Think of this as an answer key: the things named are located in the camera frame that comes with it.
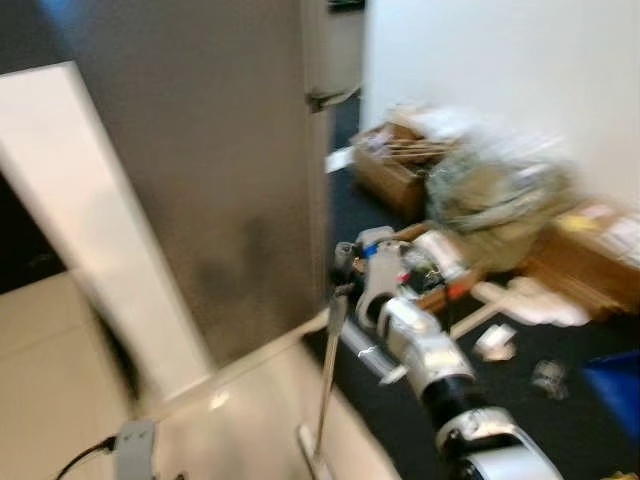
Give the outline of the blue long-handled dustpan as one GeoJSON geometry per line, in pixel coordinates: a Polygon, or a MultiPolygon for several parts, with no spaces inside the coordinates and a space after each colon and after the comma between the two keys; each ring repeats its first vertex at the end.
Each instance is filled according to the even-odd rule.
{"type": "Polygon", "coordinates": [[[631,442],[639,445],[640,352],[593,358],[586,361],[582,371],[631,442]]]}

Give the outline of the black floor mat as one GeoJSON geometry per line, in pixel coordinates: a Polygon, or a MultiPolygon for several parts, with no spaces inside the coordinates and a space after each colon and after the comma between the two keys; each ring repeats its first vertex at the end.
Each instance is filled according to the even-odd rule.
{"type": "Polygon", "coordinates": [[[361,110],[360,93],[355,93],[328,110],[330,133],[326,175],[329,187],[329,227],[326,242],[329,247],[326,250],[329,264],[332,264],[335,244],[355,242],[358,233],[364,230],[375,227],[402,230],[413,225],[412,221],[399,218],[392,210],[388,210],[356,182],[355,169],[349,165],[349,138],[360,132],[361,110]]]}
{"type": "MultiPolygon", "coordinates": [[[[566,328],[521,324],[513,328],[515,357],[502,362],[485,362],[475,355],[475,340],[484,332],[480,326],[460,339],[490,401],[515,416],[564,476],[600,480],[616,472],[639,472],[639,448],[582,371],[593,358],[639,348],[639,323],[625,319],[566,328]],[[566,399],[549,398],[531,384],[532,370],[543,360],[566,367],[564,383],[570,390],[566,399]]],[[[355,353],[342,346],[335,361],[335,385],[378,439],[402,480],[445,480],[429,417],[406,381],[381,387],[355,353]]]]}

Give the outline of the white product box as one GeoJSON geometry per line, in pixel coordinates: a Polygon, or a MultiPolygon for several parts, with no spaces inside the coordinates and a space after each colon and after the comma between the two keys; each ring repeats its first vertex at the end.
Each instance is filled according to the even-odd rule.
{"type": "Polygon", "coordinates": [[[424,251],[440,275],[449,282],[470,273],[460,248],[454,244],[451,237],[440,230],[426,230],[421,236],[412,239],[411,244],[417,250],[424,251]]]}

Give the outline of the cardboard box of cardboard scraps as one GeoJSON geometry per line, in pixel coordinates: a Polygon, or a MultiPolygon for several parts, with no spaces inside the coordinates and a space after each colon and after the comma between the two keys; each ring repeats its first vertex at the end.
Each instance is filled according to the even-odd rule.
{"type": "Polygon", "coordinates": [[[426,178],[454,141],[435,141],[406,125],[384,122],[351,138],[358,186],[407,223],[425,218],[426,178]]]}

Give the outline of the open cardboard box red print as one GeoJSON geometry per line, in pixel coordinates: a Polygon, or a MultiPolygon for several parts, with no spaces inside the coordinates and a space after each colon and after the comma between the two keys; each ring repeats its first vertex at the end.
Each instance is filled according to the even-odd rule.
{"type": "Polygon", "coordinates": [[[425,234],[438,234],[452,244],[452,252],[460,259],[466,269],[460,274],[447,276],[444,285],[434,285],[424,293],[413,294],[413,300],[417,306],[431,312],[431,314],[439,314],[445,307],[458,305],[462,300],[466,300],[468,292],[475,284],[484,280],[490,273],[484,268],[483,264],[471,264],[466,262],[470,260],[470,251],[462,246],[460,239],[453,236],[452,233],[445,230],[431,229],[426,224],[413,224],[410,227],[398,230],[393,234],[396,241],[410,242],[416,241],[417,238],[425,236],[425,234]]]}

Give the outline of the long white strip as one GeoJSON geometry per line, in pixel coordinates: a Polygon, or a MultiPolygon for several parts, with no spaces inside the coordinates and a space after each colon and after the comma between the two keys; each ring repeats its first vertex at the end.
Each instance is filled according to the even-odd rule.
{"type": "Polygon", "coordinates": [[[488,321],[490,317],[499,314],[503,310],[502,303],[484,303],[465,317],[457,317],[457,310],[453,306],[445,306],[442,310],[442,325],[445,334],[451,339],[460,339],[488,321]]]}

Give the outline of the olive green sack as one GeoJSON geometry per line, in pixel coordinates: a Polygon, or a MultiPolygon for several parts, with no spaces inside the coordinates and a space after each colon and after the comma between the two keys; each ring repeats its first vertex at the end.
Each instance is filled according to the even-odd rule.
{"type": "Polygon", "coordinates": [[[492,273],[515,270],[541,230],[582,198],[570,161],[548,141],[462,143],[430,169],[425,187],[431,227],[492,273]]]}

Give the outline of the small white box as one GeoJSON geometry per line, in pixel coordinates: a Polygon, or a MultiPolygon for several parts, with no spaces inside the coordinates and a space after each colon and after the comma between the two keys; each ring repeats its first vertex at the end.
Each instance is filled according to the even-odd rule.
{"type": "Polygon", "coordinates": [[[502,362],[515,357],[516,330],[506,324],[489,326],[474,344],[474,351],[485,362],[502,362]]]}

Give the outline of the stainless steel refrigerator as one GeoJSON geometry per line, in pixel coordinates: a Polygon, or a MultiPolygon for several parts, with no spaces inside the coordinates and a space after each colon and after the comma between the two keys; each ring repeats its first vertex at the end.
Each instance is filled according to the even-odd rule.
{"type": "Polygon", "coordinates": [[[0,0],[0,293],[77,280],[151,401],[311,320],[335,0],[0,0]]]}

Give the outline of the grey plastic clip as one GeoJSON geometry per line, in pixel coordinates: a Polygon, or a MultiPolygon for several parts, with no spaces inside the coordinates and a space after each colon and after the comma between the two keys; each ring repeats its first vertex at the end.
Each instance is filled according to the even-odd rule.
{"type": "Polygon", "coordinates": [[[531,384],[543,390],[549,398],[563,401],[570,396],[566,383],[567,369],[556,361],[539,361],[532,370],[531,384]]]}

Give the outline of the large labelled cardboard box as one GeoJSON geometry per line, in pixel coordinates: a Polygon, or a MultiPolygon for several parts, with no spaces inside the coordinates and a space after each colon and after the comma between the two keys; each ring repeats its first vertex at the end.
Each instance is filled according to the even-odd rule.
{"type": "Polygon", "coordinates": [[[590,198],[554,216],[518,270],[593,321],[640,310],[640,216],[590,198]]]}

